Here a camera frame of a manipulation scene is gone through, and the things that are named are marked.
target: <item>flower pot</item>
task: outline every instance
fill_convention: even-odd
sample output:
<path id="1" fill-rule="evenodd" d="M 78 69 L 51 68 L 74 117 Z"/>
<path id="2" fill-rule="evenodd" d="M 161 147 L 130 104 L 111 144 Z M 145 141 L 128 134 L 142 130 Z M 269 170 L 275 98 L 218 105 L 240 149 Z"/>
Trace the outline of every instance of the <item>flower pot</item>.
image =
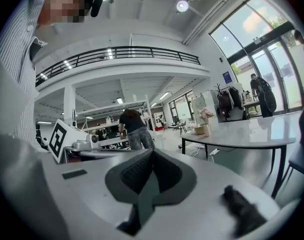
<path id="1" fill-rule="evenodd" d="M 197 135 L 204 134 L 205 137 L 208 137 L 210 135 L 210 128 L 208 124 L 202 125 L 200 127 L 194 128 Z"/>

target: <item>shirt button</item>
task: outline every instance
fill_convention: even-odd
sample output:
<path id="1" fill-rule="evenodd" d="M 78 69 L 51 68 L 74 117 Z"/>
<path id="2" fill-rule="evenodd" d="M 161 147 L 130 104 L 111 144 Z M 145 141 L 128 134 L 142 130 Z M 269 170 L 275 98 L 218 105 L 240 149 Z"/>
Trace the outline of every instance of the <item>shirt button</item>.
<path id="1" fill-rule="evenodd" d="M 32 25 L 28 25 L 26 28 L 26 31 L 30 32 L 33 30 L 33 26 Z"/>

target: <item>black railing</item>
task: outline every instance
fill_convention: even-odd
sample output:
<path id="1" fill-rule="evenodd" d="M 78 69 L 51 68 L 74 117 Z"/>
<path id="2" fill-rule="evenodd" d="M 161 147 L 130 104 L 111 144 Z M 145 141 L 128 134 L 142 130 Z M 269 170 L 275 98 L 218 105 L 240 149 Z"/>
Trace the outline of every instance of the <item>black railing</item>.
<path id="1" fill-rule="evenodd" d="M 108 47 L 74 55 L 64 59 L 41 72 L 36 76 L 35 86 L 40 85 L 44 81 L 59 75 L 65 71 L 80 67 L 86 64 L 106 61 L 111 59 L 124 58 L 157 58 L 168 59 L 182 62 L 189 62 L 200 65 L 197 56 L 170 49 L 162 49 L 144 46 L 118 46 Z"/>

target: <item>blue sign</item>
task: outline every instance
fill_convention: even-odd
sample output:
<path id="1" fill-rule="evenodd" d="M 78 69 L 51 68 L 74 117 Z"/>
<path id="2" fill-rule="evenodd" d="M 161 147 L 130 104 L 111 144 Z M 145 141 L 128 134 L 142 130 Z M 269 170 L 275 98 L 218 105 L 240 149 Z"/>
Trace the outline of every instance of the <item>blue sign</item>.
<path id="1" fill-rule="evenodd" d="M 225 83 L 228 84 L 228 83 L 232 82 L 232 78 L 231 78 L 231 75 L 229 72 L 225 72 L 223 74 L 223 77 L 224 77 Z"/>

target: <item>bouquet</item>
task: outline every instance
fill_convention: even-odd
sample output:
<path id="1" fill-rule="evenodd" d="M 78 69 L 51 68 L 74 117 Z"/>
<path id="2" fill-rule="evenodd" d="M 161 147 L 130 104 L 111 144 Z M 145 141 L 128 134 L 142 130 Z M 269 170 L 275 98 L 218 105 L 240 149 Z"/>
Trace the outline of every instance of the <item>bouquet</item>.
<path id="1" fill-rule="evenodd" d="M 208 118 L 213 117 L 214 114 L 207 109 L 207 107 L 203 108 L 203 110 L 199 110 L 200 119 L 204 122 L 203 125 L 208 125 Z"/>

